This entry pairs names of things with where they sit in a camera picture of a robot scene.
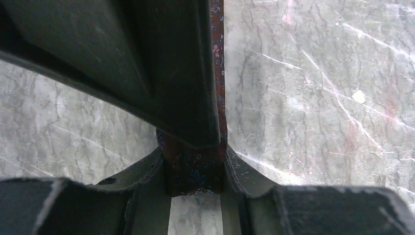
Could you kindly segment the dark brown floral tie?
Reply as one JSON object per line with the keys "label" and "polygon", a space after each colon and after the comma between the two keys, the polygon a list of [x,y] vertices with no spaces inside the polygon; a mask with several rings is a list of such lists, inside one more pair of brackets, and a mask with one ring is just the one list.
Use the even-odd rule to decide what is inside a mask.
{"label": "dark brown floral tie", "polygon": [[209,4],[220,144],[196,149],[159,129],[156,130],[158,147],[165,159],[167,192],[171,197],[198,192],[220,194],[223,190],[223,161],[228,146],[225,115],[224,2],[211,0]]}

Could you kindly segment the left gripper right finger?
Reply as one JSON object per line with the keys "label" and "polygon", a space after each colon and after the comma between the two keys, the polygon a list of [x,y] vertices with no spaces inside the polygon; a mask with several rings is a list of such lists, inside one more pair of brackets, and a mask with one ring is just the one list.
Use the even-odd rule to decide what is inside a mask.
{"label": "left gripper right finger", "polygon": [[277,235],[276,183],[227,148],[220,204],[225,235]]}

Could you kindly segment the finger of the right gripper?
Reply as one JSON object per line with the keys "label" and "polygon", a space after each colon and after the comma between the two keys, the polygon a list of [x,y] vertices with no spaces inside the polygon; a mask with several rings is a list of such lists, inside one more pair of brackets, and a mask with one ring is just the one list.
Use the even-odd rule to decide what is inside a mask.
{"label": "finger of the right gripper", "polygon": [[207,0],[3,0],[0,57],[215,146],[209,12]]}

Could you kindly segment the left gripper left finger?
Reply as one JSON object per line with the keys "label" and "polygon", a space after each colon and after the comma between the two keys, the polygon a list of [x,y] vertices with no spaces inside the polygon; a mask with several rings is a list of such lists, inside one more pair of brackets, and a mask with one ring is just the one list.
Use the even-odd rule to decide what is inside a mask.
{"label": "left gripper left finger", "polygon": [[156,148],[126,169],[92,187],[104,192],[126,194],[122,213],[107,215],[91,223],[89,235],[166,235],[171,196],[166,192],[164,158]]}

